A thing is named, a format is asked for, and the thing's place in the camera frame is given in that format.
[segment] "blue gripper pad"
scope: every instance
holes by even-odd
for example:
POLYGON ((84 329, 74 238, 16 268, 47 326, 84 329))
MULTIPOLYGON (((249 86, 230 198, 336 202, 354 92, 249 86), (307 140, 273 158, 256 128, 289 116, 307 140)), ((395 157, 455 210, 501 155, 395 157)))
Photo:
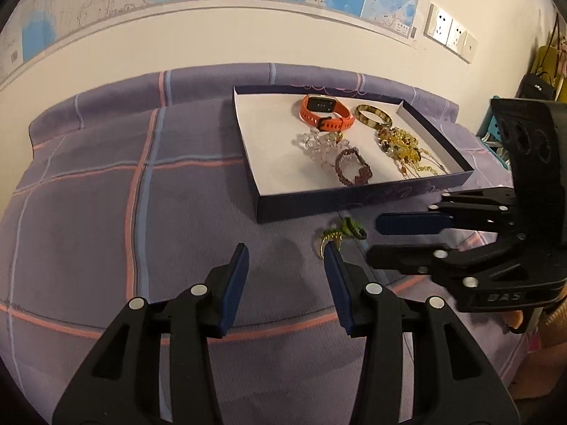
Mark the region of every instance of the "blue gripper pad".
POLYGON ((232 270, 232 274, 226 285, 225 292, 220 298, 220 321, 218 330, 223 336, 226 335, 226 332, 228 332, 234 324, 236 311, 238 310, 242 291, 246 283, 246 277, 248 276, 249 264, 250 255, 248 248, 243 244, 239 244, 228 265, 229 270, 232 270))
POLYGON ((406 212, 382 214, 376 218, 380 234, 439 234, 451 228, 451 218, 442 212, 406 212))
POLYGON ((329 282, 329 288, 335 303, 338 321, 345 328, 347 334, 351 335, 354 328, 354 319, 352 315, 352 300, 345 282, 345 277, 348 276, 347 269, 332 241, 325 246, 323 257, 325 274, 327 274, 327 281, 329 282))

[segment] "dark red beaded bracelet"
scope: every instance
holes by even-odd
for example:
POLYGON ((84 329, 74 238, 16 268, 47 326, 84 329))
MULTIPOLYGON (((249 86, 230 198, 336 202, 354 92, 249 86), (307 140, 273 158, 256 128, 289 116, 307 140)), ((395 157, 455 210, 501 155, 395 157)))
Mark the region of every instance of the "dark red beaded bracelet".
POLYGON ((368 163, 365 162, 364 158, 360 156, 358 148, 356 147, 347 148, 338 154, 337 159, 335 160, 335 171, 337 172, 338 180, 347 187, 352 185, 368 185, 368 181, 372 179, 372 170, 370 169, 370 166, 368 166, 368 163), (354 177, 354 182, 351 182, 344 176, 344 174, 342 174, 340 166, 342 158, 348 154, 355 154, 356 158, 358 158, 358 161, 362 165, 362 167, 358 170, 358 176, 354 177))

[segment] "orange watch strap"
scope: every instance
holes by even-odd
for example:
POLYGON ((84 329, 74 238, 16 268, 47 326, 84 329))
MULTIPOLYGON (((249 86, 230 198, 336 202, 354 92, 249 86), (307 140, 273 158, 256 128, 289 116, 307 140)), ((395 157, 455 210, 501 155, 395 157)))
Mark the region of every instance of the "orange watch strap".
POLYGON ((305 123, 309 124, 309 126, 317 128, 320 131, 346 131, 355 122, 355 117, 350 113, 348 107, 336 99, 333 112, 340 115, 340 118, 320 117, 310 110, 307 110, 308 102, 309 96, 305 96, 301 101, 301 110, 299 112, 299 115, 301 116, 301 119, 305 121, 305 123))

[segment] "handbag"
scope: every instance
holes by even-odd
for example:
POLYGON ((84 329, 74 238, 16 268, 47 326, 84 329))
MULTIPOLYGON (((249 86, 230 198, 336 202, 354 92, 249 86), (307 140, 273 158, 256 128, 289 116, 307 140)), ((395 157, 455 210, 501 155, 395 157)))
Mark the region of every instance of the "handbag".
POLYGON ((551 78, 549 72, 543 69, 545 59, 549 54, 551 49, 551 44, 555 38, 555 31, 557 31, 557 39, 560 40, 561 36, 559 33, 559 14, 555 15, 555 25, 554 30, 551 33, 551 38, 549 38, 549 44, 547 45, 547 50, 543 59, 541 60, 540 66, 538 67, 536 73, 529 73, 524 76, 522 80, 522 87, 520 88, 520 98, 522 99, 537 99, 544 101, 554 101, 557 95, 557 90, 555 89, 557 85, 557 72, 559 71, 559 52, 557 52, 557 62, 555 63, 555 75, 551 78), (544 75, 549 77, 549 82, 545 81, 544 75))

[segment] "logo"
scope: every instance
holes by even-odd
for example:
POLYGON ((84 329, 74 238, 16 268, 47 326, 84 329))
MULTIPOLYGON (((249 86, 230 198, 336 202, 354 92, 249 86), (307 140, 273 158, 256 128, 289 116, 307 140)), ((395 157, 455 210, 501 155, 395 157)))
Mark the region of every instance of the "logo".
POLYGON ((506 292, 505 294, 490 294, 488 296, 489 302, 506 302, 519 300, 523 297, 523 292, 506 292))

